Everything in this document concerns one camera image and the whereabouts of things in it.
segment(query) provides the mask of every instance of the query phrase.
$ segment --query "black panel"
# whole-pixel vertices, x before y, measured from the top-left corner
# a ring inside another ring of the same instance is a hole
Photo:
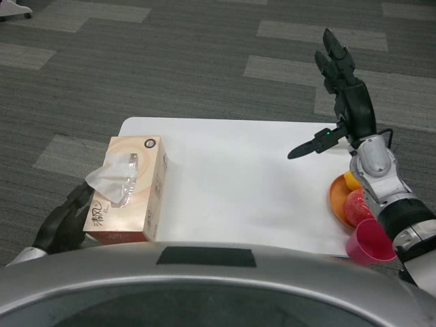
[[[251,250],[222,247],[167,247],[157,264],[256,267]]]

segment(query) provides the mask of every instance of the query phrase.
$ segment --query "light gray carpet stripe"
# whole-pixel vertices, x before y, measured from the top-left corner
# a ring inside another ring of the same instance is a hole
[[[102,166],[107,148],[105,143],[56,135],[33,167],[84,178]]]
[[[385,17],[436,21],[436,5],[383,2],[381,6]]]
[[[340,29],[334,26],[329,26],[329,28],[341,40],[342,44],[346,44],[350,48],[388,51],[385,33]],[[326,27],[317,25],[263,20],[260,22],[258,36],[322,44],[322,34],[325,29]]]
[[[380,123],[436,131],[436,79],[356,70],[368,87]],[[324,89],[314,63],[250,56],[246,77],[265,78],[315,87],[315,109],[334,116],[334,97]]]
[[[54,50],[0,42],[0,65],[38,70],[55,53]]]
[[[218,0],[220,2],[244,3],[247,5],[266,5],[268,0]]]
[[[41,12],[34,14],[30,20],[12,18],[8,23],[74,33],[90,18],[140,23],[149,12],[148,8],[127,5],[56,0]]]

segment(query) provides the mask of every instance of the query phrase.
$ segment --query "red apple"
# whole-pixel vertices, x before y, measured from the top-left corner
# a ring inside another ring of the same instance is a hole
[[[365,219],[374,219],[373,214],[364,201],[363,189],[356,189],[348,194],[343,210],[348,222],[354,227],[357,227]]]

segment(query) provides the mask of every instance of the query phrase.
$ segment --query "robotic arm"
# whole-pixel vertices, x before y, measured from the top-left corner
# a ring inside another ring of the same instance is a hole
[[[350,170],[404,266],[400,278],[436,296],[436,216],[399,178],[397,161],[377,133],[371,98],[365,83],[354,76],[348,49],[328,29],[323,42],[331,60],[317,51],[315,62],[327,92],[336,95],[334,112],[339,122],[336,129],[323,129],[287,157],[321,153],[345,136],[352,156]]]

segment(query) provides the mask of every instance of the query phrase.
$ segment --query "tissue box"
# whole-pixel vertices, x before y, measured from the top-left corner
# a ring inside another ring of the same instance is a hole
[[[84,232],[104,245],[156,239],[167,157],[159,136],[113,137],[108,153],[132,153],[138,174],[128,201],[118,207],[95,192]]]

